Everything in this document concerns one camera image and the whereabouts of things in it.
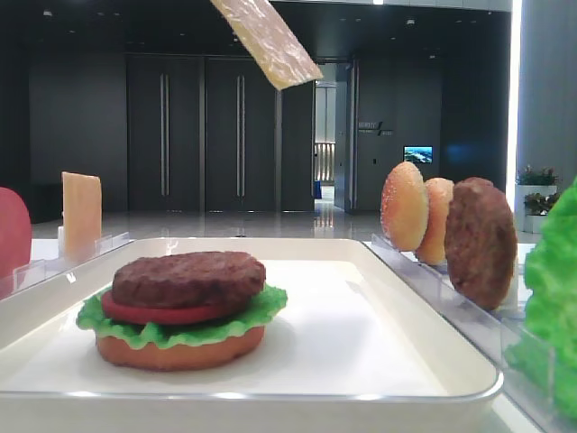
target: monitor screen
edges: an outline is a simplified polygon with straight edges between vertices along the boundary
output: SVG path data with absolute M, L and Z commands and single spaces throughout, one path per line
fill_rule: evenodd
M 407 146 L 405 147 L 405 161 L 415 164 L 431 164 L 433 163 L 433 148 Z

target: shiny floor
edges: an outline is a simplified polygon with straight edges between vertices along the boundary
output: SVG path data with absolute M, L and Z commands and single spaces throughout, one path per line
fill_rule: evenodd
M 132 239 L 150 237 L 315 237 L 369 241 L 381 233 L 379 214 L 349 215 L 334 207 L 334 189 L 323 187 L 314 212 L 297 213 L 122 213 L 105 214 L 104 235 L 129 232 Z M 58 237 L 61 221 L 33 227 L 36 239 Z M 518 234 L 520 243 L 534 243 L 538 235 Z

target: beef patty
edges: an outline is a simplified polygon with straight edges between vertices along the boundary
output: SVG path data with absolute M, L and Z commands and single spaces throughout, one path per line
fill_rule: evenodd
M 114 302 L 179 309 L 248 301 L 264 287 L 264 265 L 247 253 L 206 252 L 140 258 L 114 275 Z
M 505 194 L 485 179 L 457 183 L 444 249 L 451 283 L 483 309 L 505 299 L 517 257 L 517 233 Z

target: wall sign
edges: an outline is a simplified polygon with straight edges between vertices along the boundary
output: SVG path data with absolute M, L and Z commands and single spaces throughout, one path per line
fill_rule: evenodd
M 377 134 L 381 136 L 392 136 L 391 129 L 382 129 L 382 122 L 359 122 L 359 134 Z

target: green lettuce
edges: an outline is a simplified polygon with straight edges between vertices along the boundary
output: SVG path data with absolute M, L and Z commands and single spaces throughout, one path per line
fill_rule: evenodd
M 533 290 L 527 303 L 527 330 L 555 349 L 535 348 L 526 336 L 506 353 L 509 365 L 548 392 L 554 359 L 556 407 L 577 419 L 577 179 L 549 212 L 543 238 L 525 262 L 525 283 Z
M 229 336 L 242 336 L 254 327 L 271 322 L 287 305 L 287 293 L 265 285 L 264 290 L 252 298 L 249 308 L 231 318 L 182 327 L 162 326 L 154 323 L 132 325 L 107 318 L 102 310 L 101 298 L 107 288 L 84 302 L 77 316 L 80 329 L 92 329 L 99 337 L 120 338 L 132 349 L 142 349 L 149 343 L 160 349 L 174 345 L 210 345 L 220 343 Z

